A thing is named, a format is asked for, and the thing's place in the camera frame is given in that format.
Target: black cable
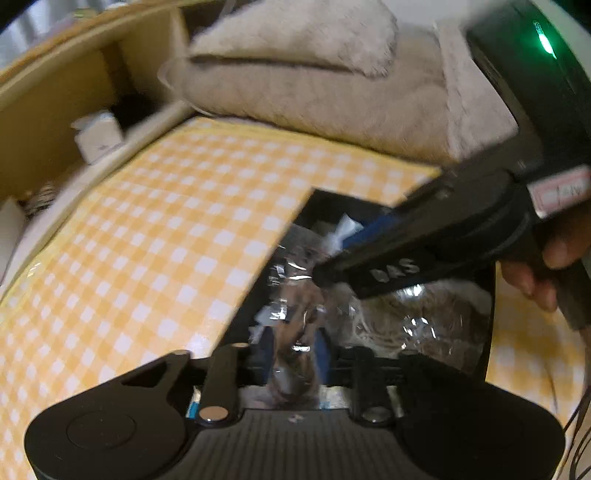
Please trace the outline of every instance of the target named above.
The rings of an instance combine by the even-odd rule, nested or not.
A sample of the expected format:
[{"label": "black cable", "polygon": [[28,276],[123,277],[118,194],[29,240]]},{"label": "black cable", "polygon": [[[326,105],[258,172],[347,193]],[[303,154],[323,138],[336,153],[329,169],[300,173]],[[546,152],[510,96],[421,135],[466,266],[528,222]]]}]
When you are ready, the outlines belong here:
[{"label": "black cable", "polygon": [[585,470],[583,470],[583,472],[579,476],[576,476],[577,475],[577,467],[579,466],[579,462],[581,460],[581,457],[583,456],[583,452],[588,447],[590,442],[591,442],[591,427],[587,429],[587,431],[585,432],[585,435],[583,435],[583,438],[581,439],[576,450],[574,451],[573,461],[570,464],[569,480],[581,480],[585,475],[587,475],[587,473],[589,473],[591,471],[591,466],[588,466]]},{"label": "black cable", "polygon": [[569,429],[570,424],[573,422],[573,420],[577,417],[577,413],[579,413],[579,410],[581,409],[581,406],[583,406],[583,403],[585,402],[585,400],[587,400],[587,397],[589,396],[589,394],[591,394],[591,386],[587,387],[583,397],[581,398],[581,400],[579,401],[579,404],[577,405],[577,408],[574,409],[573,414],[570,416],[568,422],[566,423],[566,425],[564,426],[564,428],[562,429],[562,431],[564,433],[566,433],[566,431]]},{"label": "black cable", "polygon": [[[581,400],[579,401],[578,405],[574,409],[574,412],[570,416],[568,422],[564,426],[563,433],[566,434],[566,432],[568,431],[569,427],[574,422],[575,418],[579,414],[581,408],[583,407],[583,405],[585,404],[585,402],[588,400],[588,398],[589,398],[590,395],[591,395],[591,385],[590,386],[587,386],[587,388],[585,389],[585,392],[583,393],[583,396],[581,397]],[[577,434],[579,433],[581,424],[582,424],[582,422],[577,422],[577,425],[576,425],[576,427],[574,429],[574,432],[573,432],[573,440],[572,440],[572,442],[570,442],[569,451],[566,453],[566,456],[564,457],[564,461],[563,461],[562,466],[560,467],[560,471],[558,472],[558,476],[560,476],[562,474],[562,470],[564,469],[564,467],[566,465],[566,462],[569,459],[571,452],[573,451],[574,441],[575,441],[575,439],[577,437]],[[571,462],[571,466],[575,463],[576,456],[577,455],[575,453],[575,455],[573,456],[573,461]],[[570,473],[569,473],[569,479],[570,480],[577,480],[575,478],[570,477]]]}]

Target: beige fluffy blanket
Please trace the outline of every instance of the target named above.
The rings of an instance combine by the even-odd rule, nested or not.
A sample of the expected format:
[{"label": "beige fluffy blanket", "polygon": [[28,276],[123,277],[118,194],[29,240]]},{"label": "beige fluffy blanket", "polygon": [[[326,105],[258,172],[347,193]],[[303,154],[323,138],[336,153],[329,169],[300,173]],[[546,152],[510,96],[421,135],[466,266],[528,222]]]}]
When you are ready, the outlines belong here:
[{"label": "beige fluffy blanket", "polygon": [[167,81],[174,90],[214,115],[256,119],[441,165],[517,130],[453,24],[438,32],[399,25],[385,76],[210,57],[180,59],[171,70]]}]

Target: circular cap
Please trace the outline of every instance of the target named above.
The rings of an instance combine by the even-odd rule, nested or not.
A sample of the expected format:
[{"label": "circular cap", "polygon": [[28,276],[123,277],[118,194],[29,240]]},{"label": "circular cap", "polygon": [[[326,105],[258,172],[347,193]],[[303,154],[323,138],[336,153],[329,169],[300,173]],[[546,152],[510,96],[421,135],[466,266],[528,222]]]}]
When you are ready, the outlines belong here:
[{"label": "circular cap", "polygon": [[70,422],[70,441],[84,450],[108,450],[129,440],[135,432],[135,422],[127,415],[114,411],[93,411]]},{"label": "circular cap", "polygon": [[390,419],[392,412],[386,407],[370,407],[361,416],[364,420],[370,421],[371,423],[382,423]]},{"label": "circular cap", "polygon": [[212,406],[199,410],[199,417],[205,421],[221,421],[229,415],[224,407]]}]

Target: wall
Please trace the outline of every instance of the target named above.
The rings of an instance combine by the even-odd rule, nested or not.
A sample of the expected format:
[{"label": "wall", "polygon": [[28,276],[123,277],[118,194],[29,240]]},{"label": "wall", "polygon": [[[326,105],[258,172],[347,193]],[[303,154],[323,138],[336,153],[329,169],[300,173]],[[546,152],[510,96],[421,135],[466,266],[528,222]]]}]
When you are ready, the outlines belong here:
[{"label": "wall", "polygon": [[466,18],[503,0],[382,0],[401,21],[433,25],[446,18]]}]

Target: human hand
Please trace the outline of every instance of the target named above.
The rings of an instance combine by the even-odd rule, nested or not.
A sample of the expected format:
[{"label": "human hand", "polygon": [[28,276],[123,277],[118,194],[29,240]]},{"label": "human hand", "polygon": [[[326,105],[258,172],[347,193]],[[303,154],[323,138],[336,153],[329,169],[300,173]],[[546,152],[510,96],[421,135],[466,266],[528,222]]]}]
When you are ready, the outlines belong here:
[{"label": "human hand", "polygon": [[[554,223],[554,233],[544,246],[543,257],[549,268],[559,270],[581,259],[591,247],[591,201],[560,215]],[[536,279],[531,268],[519,262],[503,261],[501,269],[508,283],[542,309],[556,310],[556,289],[550,280]]]}]

